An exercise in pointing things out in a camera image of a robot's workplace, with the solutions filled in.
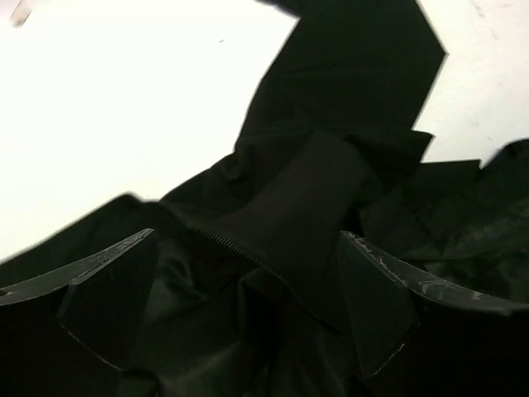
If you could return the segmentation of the black jacket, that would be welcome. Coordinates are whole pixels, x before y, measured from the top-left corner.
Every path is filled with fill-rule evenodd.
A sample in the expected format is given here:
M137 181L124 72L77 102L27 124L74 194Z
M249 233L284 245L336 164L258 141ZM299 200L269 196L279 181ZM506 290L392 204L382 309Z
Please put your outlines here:
M414 1L282 1L299 23L234 151L162 199L113 199L16 258L68 264L142 230L158 262L131 364L155 396L374 396L340 236L528 307L528 142L422 163L445 52Z

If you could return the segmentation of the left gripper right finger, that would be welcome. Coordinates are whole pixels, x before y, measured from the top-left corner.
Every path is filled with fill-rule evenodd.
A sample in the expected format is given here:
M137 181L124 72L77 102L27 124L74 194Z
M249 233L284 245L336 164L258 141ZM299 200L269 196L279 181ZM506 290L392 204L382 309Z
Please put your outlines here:
M527 395L526 304L443 280L350 232L337 265L372 395Z

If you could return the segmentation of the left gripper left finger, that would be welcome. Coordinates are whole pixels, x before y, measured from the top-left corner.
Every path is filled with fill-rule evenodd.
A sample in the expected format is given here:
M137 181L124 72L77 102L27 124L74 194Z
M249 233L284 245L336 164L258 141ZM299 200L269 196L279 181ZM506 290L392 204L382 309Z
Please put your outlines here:
M131 364L157 262L145 229L68 264L3 263L2 395L157 395L155 378Z

